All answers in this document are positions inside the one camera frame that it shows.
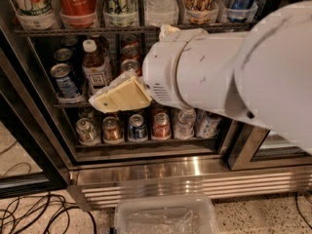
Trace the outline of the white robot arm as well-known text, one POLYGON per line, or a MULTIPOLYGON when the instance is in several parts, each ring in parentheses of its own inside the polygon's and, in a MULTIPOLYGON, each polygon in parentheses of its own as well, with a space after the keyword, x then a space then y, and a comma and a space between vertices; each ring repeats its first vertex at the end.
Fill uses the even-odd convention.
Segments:
POLYGON ((312 1, 285 6, 245 32, 164 24, 142 73, 124 72, 90 103, 108 113, 152 100, 265 128, 312 153, 312 1))

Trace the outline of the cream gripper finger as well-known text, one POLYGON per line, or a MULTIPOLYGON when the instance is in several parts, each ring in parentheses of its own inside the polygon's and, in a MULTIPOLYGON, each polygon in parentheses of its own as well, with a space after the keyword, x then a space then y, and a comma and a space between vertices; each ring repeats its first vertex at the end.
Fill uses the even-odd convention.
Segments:
POLYGON ((148 107, 151 101, 143 78, 133 69, 123 72, 89 98, 91 106, 102 113, 137 110, 148 107))
POLYGON ((178 27, 171 26, 169 24, 162 24, 160 26, 159 40, 164 40, 167 36, 179 31, 178 27))

